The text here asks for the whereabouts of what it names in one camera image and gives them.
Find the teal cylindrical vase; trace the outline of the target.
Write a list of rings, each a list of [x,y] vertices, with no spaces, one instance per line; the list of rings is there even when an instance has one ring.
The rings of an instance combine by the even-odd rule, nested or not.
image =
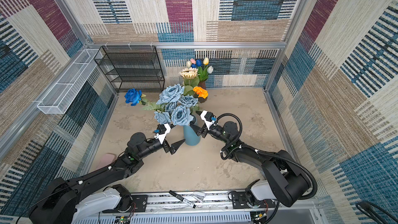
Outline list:
[[[196,132],[190,127],[190,125],[183,126],[183,134],[185,143],[189,146],[196,146],[201,138],[197,136]]]

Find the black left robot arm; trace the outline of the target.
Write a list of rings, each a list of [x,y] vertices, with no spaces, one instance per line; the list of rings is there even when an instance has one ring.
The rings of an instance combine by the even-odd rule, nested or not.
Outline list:
[[[109,184],[134,175],[144,164],[143,159],[158,150],[174,154],[185,142],[180,140],[172,145],[155,138],[146,138],[135,133],[127,148],[111,164],[84,176],[64,180],[54,179],[41,193],[39,201],[27,210],[29,220],[34,224],[72,224],[96,212],[114,209],[126,189],[111,188],[110,196],[96,192]]]

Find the orange marigold stem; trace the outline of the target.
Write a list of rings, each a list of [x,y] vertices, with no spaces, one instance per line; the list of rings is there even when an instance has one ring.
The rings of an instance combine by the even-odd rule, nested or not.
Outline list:
[[[200,103],[206,102],[208,98],[208,91],[202,87],[196,86],[193,88],[194,97],[198,99]]]

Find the dark red glass vase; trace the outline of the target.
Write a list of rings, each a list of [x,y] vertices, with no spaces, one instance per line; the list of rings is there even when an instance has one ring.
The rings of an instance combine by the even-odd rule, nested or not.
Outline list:
[[[199,82],[198,86],[206,90],[206,81]]]

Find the blue tulip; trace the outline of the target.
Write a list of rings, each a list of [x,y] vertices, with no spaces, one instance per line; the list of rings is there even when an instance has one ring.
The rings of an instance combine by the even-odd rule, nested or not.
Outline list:
[[[197,59],[196,60],[196,64],[192,64],[192,68],[199,68],[199,67],[201,67],[203,64],[202,64],[202,61],[200,60],[200,59]]]

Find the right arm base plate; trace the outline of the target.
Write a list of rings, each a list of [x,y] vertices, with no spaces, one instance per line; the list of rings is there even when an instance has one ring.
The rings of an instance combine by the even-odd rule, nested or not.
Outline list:
[[[247,200],[244,191],[230,191],[228,193],[228,199],[232,202],[234,209],[244,209],[244,208],[253,208],[253,209],[269,209],[276,207],[276,201],[272,199],[261,200],[257,203],[251,204]]]

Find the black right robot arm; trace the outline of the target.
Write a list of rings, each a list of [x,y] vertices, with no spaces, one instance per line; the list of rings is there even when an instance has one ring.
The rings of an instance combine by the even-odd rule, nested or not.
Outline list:
[[[307,200],[314,197],[318,184],[312,173],[297,163],[285,150],[269,152],[254,148],[240,140],[238,125],[228,121],[224,126],[206,125],[199,127],[190,124],[198,135],[210,135],[224,142],[228,147],[221,152],[225,160],[246,163],[263,172],[265,180],[254,183],[251,194],[258,201],[275,199],[284,206],[291,207],[297,200]]]

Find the cream sunflower stem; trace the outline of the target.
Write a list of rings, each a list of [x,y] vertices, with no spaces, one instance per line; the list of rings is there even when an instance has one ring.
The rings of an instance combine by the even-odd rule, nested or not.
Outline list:
[[[197,68],[184,68],[179,72],[183,79],[184,93],[183,95],[192,95],[193,89],[199,85],[200,79]]]

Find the dark blue rose stem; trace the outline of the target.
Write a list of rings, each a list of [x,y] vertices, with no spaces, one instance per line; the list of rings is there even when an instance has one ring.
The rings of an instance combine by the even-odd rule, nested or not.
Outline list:
[[[147,99],[147,95],[143,94],[141,90],[129,89],[125,96],[125,103],[131,106],[141,106],[143,110],[160,111],[161,105],[156,104]]]

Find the pale blue hydrangea stem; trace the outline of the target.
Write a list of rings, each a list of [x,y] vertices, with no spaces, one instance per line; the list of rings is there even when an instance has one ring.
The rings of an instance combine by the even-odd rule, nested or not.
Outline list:
[[[150,103],[159,124],[189,126],[195,123],[194,112],[200,109],[199,99],[188,93],[192,87],[175,84],[164,89],[156,102]]]

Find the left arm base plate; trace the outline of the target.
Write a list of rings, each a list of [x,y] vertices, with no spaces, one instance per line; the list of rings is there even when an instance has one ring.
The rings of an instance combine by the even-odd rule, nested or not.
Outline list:
[[[122,197],[116,208],[102,211],[102,213],[111,214],[145,212],[147,201],[148,195],[131,195],[129,197]]]

